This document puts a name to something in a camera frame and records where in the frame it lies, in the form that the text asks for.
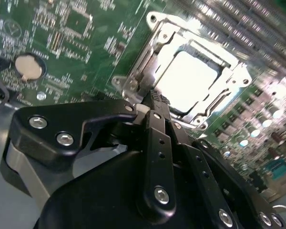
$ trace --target gray metal surface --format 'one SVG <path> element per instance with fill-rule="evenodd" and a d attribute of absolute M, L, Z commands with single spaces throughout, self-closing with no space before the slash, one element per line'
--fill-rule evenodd
<path fill-rule="evenodd" d="M 12 143 L 9 145 L 6 162 L 10 168 L 18 172 L 40 210 L 55 190 L 74 179 L 72 169 L 55 173 L 25 156 Z"/>
<path fill-rule="evenodd" d="M 13 110 L 0 110 L 0 161 Z M 0 229 L 32 229 L 40 211 L 35 201 L 9 185 L 0 174 Z"/>

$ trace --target bolt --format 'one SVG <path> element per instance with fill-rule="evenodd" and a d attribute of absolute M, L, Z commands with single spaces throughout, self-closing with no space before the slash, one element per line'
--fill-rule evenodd
<path fill-rule="evenodd" d="M 228 215 L 225 210 L 220 209 L 218 212 L 220 220 L 229 228 L 233 226 L 232 218 Z"/>
<path fill-rule="evenodd" d="M 36 129 L 43 129 L 48 125 L 48 122 L 44 118 L 38 116 L 30 118 L 29 123 L 32 127 Z"/>
<path fill-rule="evenodd" d="M 74 142 L 73 137 L 67 133 L 61 133 L 57 135 L 56 140 L 59 144 L 63 146 L 70 146 Z"/>
<path fill-rule="evenodd" d="M 177 129 L 181 129 L 181 125 L 179 123 L 174 123 L 174 125 L 177 127 Z"/>
<path fill-rule="evenodd" d="M 133 111 L 133 108 L 132 108 L 131 106 L 125 106 L 125 109 L 126 109 L 127 111 Z"/>
<path fill-rule="evenodd" d="M 161 116 L 158 115 L 157 113 L 154 113 L 153 115 L 154 115 L 157 119 L 161 119 Z"/>
<path fill-rule="evenodd" d="M 167 192 L 161 188 L 161 187 L 156 187 L 154 190 L 154 197 L 161 203 L 161 204 L 167 204 L 168 201 L 170 200 Z"/>
<path fill-rule="evenodd" d="M 207 145 L 203 140 L 201 140 L 200 143 L 202 144 L 202 146 L 203 146 L 204 148 L 208 148 L 208 145 Z"/>
<path fill-rule="evenodd" d="M 278 217 L 276 217 L 274 214 L 271 215 L 273 221 L 280 227 L 283 226 L 282 222 L 278 219 Z"/>
<path fill-rule="evenodd" d="M 47 95 L 45 92 L 37 92 L 37 96 L 36 98 L 39 100 L 39 101 L 42 101 L 42 100 L 45 100 L 47 98 Z"/>
<path fill-rule="evenodd" d="M 271 221 L 267 215 L 265 215 L 263 212 L 261 212 L 261 213 L 259 213 L 259 217 L 267 226 L 271 226 Z"/>

